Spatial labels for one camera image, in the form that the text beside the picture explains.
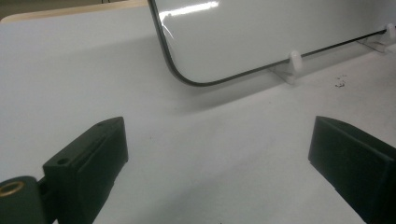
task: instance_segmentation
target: white table surface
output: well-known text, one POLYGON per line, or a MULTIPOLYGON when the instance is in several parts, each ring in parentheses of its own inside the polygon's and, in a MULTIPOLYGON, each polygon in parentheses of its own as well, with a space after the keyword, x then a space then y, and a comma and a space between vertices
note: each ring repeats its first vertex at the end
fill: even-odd
POLYGON ((396 147, 396 50, 305 59, 195 88, 168 71, 147 7, 0 24, 0 181, 123 116, 130 160, 95 224, 363 223, 307 155, 315 116, 396 147), (344 87, 336 85, 345 82, 344 87))

